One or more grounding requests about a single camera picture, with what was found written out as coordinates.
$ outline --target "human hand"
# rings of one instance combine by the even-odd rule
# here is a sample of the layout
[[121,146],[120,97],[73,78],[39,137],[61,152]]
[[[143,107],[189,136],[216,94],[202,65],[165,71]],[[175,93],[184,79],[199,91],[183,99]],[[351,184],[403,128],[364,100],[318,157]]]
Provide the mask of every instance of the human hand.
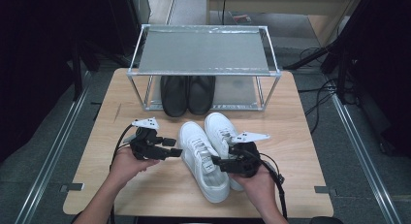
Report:
[[123,147],[117,151],[114,161],[111,164],[108,180],[113,181],[121,189],[139,172],[144,172],[148,167],[156,165],[159,162],[160,160],[154,159],[138,160],[133,155],[130,147]]
[[254,206],[266,200],[275,202],[275,183],[269,171],[263,165],[252,177],[244,177],[238,174],[229,174],[229,176],[244,188],[248,199]]
[[229,176],[244,188],[248,199],[266,223],[287,223],[275,202],[275,183],[266,167],[260,165],[257,174],[252,177],[237,174]]

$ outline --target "metal bar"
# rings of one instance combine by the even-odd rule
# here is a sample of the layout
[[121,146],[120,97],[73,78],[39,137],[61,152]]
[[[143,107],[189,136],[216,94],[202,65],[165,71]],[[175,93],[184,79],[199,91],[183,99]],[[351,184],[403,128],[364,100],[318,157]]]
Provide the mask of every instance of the metal bar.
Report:
[[262,111],[265,110],[267,105],[269,104],[269,99],[271,99],[272,92],[274,91],[274,88],[277,86],[279,80],[280,80],[280,77],[278,75],[275,76],[275,81],[272,84],[271,90],[269,91],[269,96],[266,99],[266,103],[262,106]]
[[137,89],[136,84],[134,83],[133,76],[130,76],[130,74],[127,74],[127,77],[133,86],[134,92],[136,92],[137,98],[139,99],[140,104],[142,105],[142,108],[147,111],[147,106],[146,104],[142,101],[142,97],[140,96],[139,90]]
[[16,224],[20,223],[30,223],[31,218],[36,211],[37,205],[43,197],[43,194],[46,190],[48,181],[51,177],[51,174],[57,164],[60,154],[63,151],[64,145],[67,141],[68,136],[73,128],[73,124],[77,119],[79,110],[82,107],[87,90],[91,81],[90,73],[87,71],[85,74],[84,89],[81,92],[77,101],[73,102],[70,110],[57,134],[57,137],[48,153],[48,156],[40,169],[39,174],[36,177],[33,185],[31,186],[27,198],[24,202],[23,207],[20,210],[20,213],[16,219]]
[[148,106],[148,98],[151,90],[151,85],[153,83],[153,76],[150,76],[148,79],[147,91],[145,92],[144,103]]
[[347,108],[341,104],[338,97],[333,95],[332,100],[387,223],[402,223],[391,196],[365,148],[365,145],[360,137],[360,133],[357,131],[350,113]]
[[258,95],[260,97],[260,104],[261,104],[261,108],[266,104],[264,102],[264,97],[263,97],[263,90],[261,88],[261,81],[260,81],[260,77],[256,77],[256,82],[257,82],[257,88],[258,88]]
[[167,14],[166,24],[169,25],[170,21],[172,20],[172,15],[174,11],[175,0],[172,0],[172,4],[170,5],[169,13]]

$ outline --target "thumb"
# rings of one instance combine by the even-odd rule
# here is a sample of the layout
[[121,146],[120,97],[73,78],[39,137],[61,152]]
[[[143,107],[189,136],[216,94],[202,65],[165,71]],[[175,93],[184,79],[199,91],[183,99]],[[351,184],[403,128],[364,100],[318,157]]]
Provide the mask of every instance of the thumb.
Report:
[[147,159],[147,160],[145,160],[145,165],[147,166],[147,168],[151,167],[153,165],[156,165],[158,163],[160,163],[160,160],[158,160],[158,159]]
[[229,177],[235,180],[236,182],[242,179],[242,177],[239,176],[238,174],[229,174]]

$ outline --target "gray carpet floor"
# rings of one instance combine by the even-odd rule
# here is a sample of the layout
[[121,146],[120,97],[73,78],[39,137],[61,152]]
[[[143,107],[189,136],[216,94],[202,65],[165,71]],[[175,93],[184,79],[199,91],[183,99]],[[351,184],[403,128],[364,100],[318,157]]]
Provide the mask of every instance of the gray carpet floor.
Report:
[[[203,18],[200,20],[194,18],[195,14],[192,14],[190,18],[178,15],[181,12],[184,13],[184,10],[187,11],[187,9],[178,6],[178,2],[184,3],[185,0],[176,1],[172,23],[187,24],[194,21],[195,24],[199,24],[202,21]],[[256,24],[269,26],[279,66],[289,65],[300,60],[301,53],[308,53],[304,51],[306,48],[315,47],[316,43],[313,40],[315,37],[312,36],[309,23],[306,25],[306,18],[295,18],[299,19],[298,27],[296,27],[298,28],[297,33],[290,36],[291,33],[287,31],[287,26],[282,25],[282,27],[275,24],[276,19],[278,21],[283,19],[282,16],[260,16],[257,14],[250,14],[250,16]],[[218,13],[211,13],[211,17],[214,22],[218,23]],[[66,193],[59,191],[60,186],[70,183],[74,177],[88,136],[93,128],[93,119],[99,109],[95,103],[103,101],[112,73],[118,68],[116,64],[104,57],[100,57],[100,61],[102,66],[98,72],[91,74],[91,83],[83,106],[79,110],[73,130],[64,144],[47,188],[42,194],[30,223],[70,223],[73,218],[73,215],[67,215],[62,210]],[[323,85],[326,78],[320,73],[320,62],[321,59],[313,61],[309,66],[293,71],[298,89],[314,89]],[[70,87],[43,121],[32,140],[1,165],[0,223],[16,222],[29,189],[41,170],[58,131],[73,104],[73,96],[74,88]],[[308,111],[316,104],[316,92],[301,93],[300,99],[303,108]],[[402,222],[411,223],[411,171],[409,170],[411,160],[407,157],[393,157],[382,153],[361,108],[357,106],[348,106],[347,108],[378,173],[383,178],[383,182],[393,198]],[[334,216],[346,224],[387,223],[333,101],[329,100],[321,105],[319,114],[319,124],[312,138],[326,184],[332,190],[330,196]],[[316,117],[316,112],[306,117],[310,128],[315,125]],[[133,217],[126,216],[117,217],[116,220],[117,223],[132,223],[133,219]],[[291,218],[289,221],[296,224],[309,223],[309,219]]]

